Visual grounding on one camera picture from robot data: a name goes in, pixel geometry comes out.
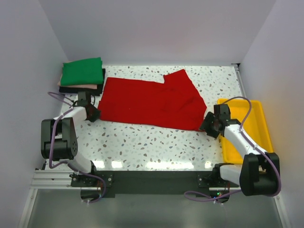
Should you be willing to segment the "red t shirt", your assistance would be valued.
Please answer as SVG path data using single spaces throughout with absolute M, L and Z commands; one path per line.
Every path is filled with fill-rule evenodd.
M 98 104 L 101 120 L 199 130 L 207 106 L 186 70 L 163 78 L 164 83 L 107 78 Z

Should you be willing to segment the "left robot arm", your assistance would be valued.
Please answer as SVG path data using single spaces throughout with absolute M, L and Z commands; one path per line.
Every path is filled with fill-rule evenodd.
M 69 105 L 69 109 L 53 119 L 41 122 L 41 154 L 48 160 L 50 169 L 62 164 L 76 173 L 82 174 L 82 182 L 94 186 L 98 182 L 98 174 L 92 161 L 78 151 L 75 127 L 84 121 L 95 122 L 101 116 L 91 101 L 91 93 L 79 92 L 77 100 Z

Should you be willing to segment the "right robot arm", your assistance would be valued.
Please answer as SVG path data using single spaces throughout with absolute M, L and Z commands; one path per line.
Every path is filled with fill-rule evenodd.
M 213 168 L 214 185 L 232 182 L 246 196 L 276 196 L 281 191 L 280 161 L 259 101 L 221 98 L 200 129 L 222 140 L 224 161 Z

